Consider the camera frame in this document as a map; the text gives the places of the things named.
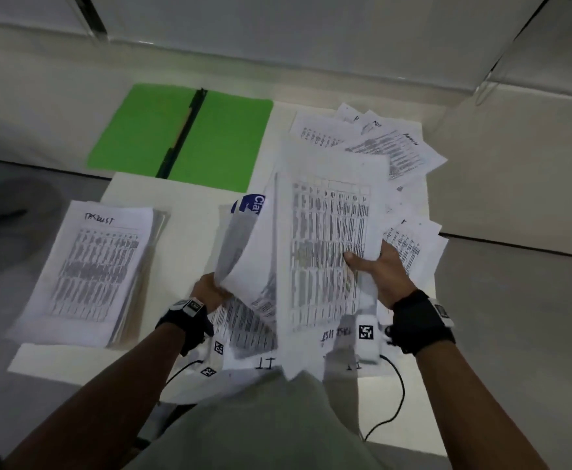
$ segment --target person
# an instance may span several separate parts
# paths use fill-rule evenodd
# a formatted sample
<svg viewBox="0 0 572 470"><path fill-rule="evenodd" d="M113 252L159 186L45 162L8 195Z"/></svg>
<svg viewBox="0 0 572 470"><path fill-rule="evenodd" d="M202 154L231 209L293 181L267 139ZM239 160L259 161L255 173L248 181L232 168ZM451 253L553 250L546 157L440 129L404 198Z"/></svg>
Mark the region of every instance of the person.
<svg viewBox="0 0 572 470"><path fill-rule="evenodd" d="M383 243L378 260L364 260L347 252L345 261L353 271L371 274L379 300L388 308L396 307L395 320L402 301L419 302L425 296L387 243ZM192 291L207 312L228 296L214 284L212 274L204 275ZM175 320L164 320L40 424L1 462L1 468L122 467L177 355L182 348L188 351L191 347L187 344L191 333L183 328L188 330ZM411 347L415 354L453 468L547 468L471 370L453 335L441 332L437 338L419 337L413 336L402 348ZM194 345L197 337L191 341ZM290 382L274 373L238 394L196 405L126 468L262 466L381 468L362 440L341 425L321 383L306 373Z"/></svg>

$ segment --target table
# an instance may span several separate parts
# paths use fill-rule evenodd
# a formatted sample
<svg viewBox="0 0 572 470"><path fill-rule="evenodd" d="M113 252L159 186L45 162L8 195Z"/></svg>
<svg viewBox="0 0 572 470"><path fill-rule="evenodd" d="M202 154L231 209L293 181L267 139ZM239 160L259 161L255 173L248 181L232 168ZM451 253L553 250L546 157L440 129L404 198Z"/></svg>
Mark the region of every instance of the table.
<svg viewBox="0 0 572 470"><path fill-rule="evenodd" d="M313 110L320 113L328 110L310 109L293 104L275 102L266 126L266 133L259 150L249 192L262 191L270 178L274 152L288 129L297 110ZM419 212L429 215L427 187L418 181L407 187L412 203ZM156 247L148 279L148 287L142 315L137 317L137 339L148 335L167 307L188 296L191 288L203 273L214 270L218 256L219 235L224 232L221 224L223 213L241 194L207 188L188 183L116 173L103 195L102 202L118 206L150 206L171 214ZM432 283L426 292L435 296ZM8 371L53 379L71 384L84 385L105 367L118 359L126 350L108 350L73 346L47 346L24 344L18 350ZM369 438L371 442L446 455L436 426L421 374L413 356L389 356L399 368L406 386L406 399L397 419L379 427ZM259 376L259 371L249 370L227 376L225 373L215 385L211 382L210 394L231 391L250 379ZM198 382L193 372L184 372L162 393L162 400L173 403L197 402L207 397L207 391L193 387ZM358 379L359 427L366 434L377 422L389 419L399 405L401 387L399 379L369 377Z"/></svg>

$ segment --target paper pile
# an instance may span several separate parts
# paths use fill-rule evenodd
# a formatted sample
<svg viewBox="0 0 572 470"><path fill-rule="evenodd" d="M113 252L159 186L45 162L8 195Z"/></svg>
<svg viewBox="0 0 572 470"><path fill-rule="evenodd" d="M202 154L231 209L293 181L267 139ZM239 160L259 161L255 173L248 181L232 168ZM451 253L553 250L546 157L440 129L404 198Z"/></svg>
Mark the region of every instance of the paper pile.
<svg viewBox="0 0 572 470"><path fill-rule="evenodd" d="M265 191L232 209L215 276L235 298L212 315L205 376L281 367L289 379L303 369L321 379L364 369L352 353L354 314L381 323L392 315L342 254L376 259L385 239L423 287L446 245L440 225L398 190L445 162L420 124L343 104L334 117L298 113L290 134ZM359 375L376 373L368 371Z"/></svg>
<svg viewBox="0 0 572 470"><path fill-rule="evenodd" d="M118 342L145 254L164 215L71 201L22 315L8 331L19 343L106 347Z"/></svg>

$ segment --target green folder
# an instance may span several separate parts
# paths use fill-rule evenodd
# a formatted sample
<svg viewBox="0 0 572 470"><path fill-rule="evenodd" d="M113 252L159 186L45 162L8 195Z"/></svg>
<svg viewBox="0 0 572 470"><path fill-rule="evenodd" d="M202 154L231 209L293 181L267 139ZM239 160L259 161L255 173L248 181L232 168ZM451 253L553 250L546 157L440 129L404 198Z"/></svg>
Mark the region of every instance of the green folder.
<svg viewBox="0 0 572 470"><path fill-rule="evenodd" d="M195 92L133 86L92 150L88 166L155 177ZM270 100L208 91L168 179L245 193L272 108Z"/></svg>

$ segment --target black cable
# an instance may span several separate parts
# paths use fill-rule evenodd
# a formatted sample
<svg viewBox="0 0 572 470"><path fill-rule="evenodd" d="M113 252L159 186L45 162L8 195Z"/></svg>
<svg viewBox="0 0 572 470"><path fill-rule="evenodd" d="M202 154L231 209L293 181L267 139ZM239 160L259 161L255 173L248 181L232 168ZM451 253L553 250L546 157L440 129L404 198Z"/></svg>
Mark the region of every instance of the black cable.
<svg viewBox="0 0 572 470"><path fill-rule="evenodd" d="M399 381L401 382L401 402L399 403L399 407L397 408L397 412L395 412L395 415L393 415L388 420L383 420L379 424L376 424L372 429L370 429L368 431L368 434L366 434L366 437L364 437L365 442L368 440L368 436L371 435L377 427L383 426L384 424L388 424L389 422L392 422L393 420L395 420L397 418L397 416L399 415L399 411L401 411L401 406L403 406L403 401L406 399L406 385L404 385L403 378L401 378L401 373L399 372L397 367L394 365L394 363L392 361L390 361L388 358L386 358L386 356L379 355L379 357L382 358L384 361L387 361L388 363L390 363L390 365L397 372L397 376L399 376Z"/></svg>
<svg viewBox="0 0 572 470"><path fill-rule="evenodd" d="M183 370L186 369L186 368L189 368L190 366L192 366L192 365L194 365L194 364L196 364L196 363L203 363L203 360L196 360L196 361L193 361L192 363L188 363L186 366L184 366L184 367L181 368L179 371L177 371L175 374L173 374L173 376L172 376L171 378L169 378L168 381L166 381L166 384L164 385L164 387L167 387L167 386L169 385L169 383L170 383L173 379L175 379L175 378L177 377L177 375L178 375L181 371L183 371Z"/></svg>

